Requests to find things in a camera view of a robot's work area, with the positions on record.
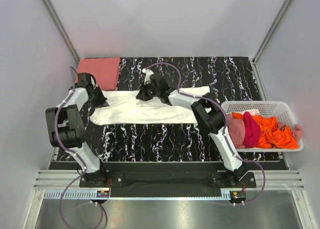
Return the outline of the white t shirt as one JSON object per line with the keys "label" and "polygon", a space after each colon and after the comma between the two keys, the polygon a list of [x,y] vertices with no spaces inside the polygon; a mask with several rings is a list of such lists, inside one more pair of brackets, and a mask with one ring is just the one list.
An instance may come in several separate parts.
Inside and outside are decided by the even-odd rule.
{"label": "white t shirt", "polygon": [[161,103],[155,97],[150,101],[136,99],[137,90],[104,91],[108,106],[96,108],[89,117],[98,126],[111,124],[195,124],[189,109]]}

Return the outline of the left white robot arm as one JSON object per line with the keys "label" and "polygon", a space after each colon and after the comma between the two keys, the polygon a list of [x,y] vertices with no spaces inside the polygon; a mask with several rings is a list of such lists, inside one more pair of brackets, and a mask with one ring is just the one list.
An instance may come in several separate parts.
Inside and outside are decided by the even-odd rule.
{"label": "left white robot arm", "polygon": [[92,74],[80,73],[76,77],[77,82],[67,97],[56,107],[45,111],[49,141],[53,147],[74,158],[82,170],[82,182],[88,187],[103,187],[108,182],[108,173],[86,142],[80,110],[87,102],[94,109],[108,107],[109,104]]}

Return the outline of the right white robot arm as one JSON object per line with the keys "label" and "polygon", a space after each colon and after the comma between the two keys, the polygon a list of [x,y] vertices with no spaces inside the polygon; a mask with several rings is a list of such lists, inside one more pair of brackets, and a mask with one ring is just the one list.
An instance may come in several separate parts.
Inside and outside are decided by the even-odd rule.
{"label": "right white robot arm", "polygon": [[239,187],[245,181],[248,170],[240,157],[227,130],[227,115],[217,104],[210,93],[191,95],[180,89],[169,86],[162,76],[155,75],[151,70],[145,70],[144,82],[139,86],[136,99],[147,102],[158,98],[161,103],[178,106],[193,112],[197,127],[201,133],[208,134],[214,141],[226,170],[221,176],[221,187]]}

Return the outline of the folded pink t shirt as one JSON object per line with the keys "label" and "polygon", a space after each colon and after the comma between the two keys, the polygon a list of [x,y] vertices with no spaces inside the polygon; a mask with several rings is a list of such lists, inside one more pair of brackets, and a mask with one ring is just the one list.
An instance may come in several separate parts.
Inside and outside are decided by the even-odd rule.
{"label": "folded pink t shirt", "polygon": [[103,91],[114,91],[120,74],[120,57],[83,58],[79,61],[77,72],[89,73]]}

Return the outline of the pink t shirt in basket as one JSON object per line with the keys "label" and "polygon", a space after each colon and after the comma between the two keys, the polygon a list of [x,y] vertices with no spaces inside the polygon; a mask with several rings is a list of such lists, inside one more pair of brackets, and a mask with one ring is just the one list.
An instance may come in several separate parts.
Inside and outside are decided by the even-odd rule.
{"label": "pink t shirt in basket", "polygon": [[236,149],[245,149],[244,139],[245,139],[245,124],[242,119],[233,118],[229,113],[227,114],[227,129],[229,136]]}

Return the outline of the magenta t shirt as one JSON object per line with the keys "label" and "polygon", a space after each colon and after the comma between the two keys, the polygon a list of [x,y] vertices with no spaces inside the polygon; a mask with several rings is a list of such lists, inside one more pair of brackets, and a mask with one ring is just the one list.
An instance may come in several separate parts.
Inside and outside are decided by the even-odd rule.
{"label": "magenta t shirt", "polygon": [[249,112],[243,114],[245,136],[243,145],[246,148],[254,148],[259,144],[261,129]]}

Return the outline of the orange t shirt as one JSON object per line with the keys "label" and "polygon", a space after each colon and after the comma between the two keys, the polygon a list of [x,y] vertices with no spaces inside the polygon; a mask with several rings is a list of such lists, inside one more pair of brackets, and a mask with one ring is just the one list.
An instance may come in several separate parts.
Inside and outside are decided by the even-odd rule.
{"label": "orange t shirt", "polygon": [[227,129],[236,149],[297,150],[303,135],[298,124],[291,129],[275,116],[264,117],[249,111],[227,114]]}

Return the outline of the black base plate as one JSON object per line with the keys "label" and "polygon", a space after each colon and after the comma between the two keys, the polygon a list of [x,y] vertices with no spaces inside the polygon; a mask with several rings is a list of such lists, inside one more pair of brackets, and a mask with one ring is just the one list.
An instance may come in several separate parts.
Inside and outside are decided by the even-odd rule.
{"label": "black base plate", "polygon": [[81,188],[111,189],[111,198],[209,199],[221,190],[257,188],[253,172],[240,170],[240,178],[222,162],[106,162],[107,178],[101,182],[81,178]]}

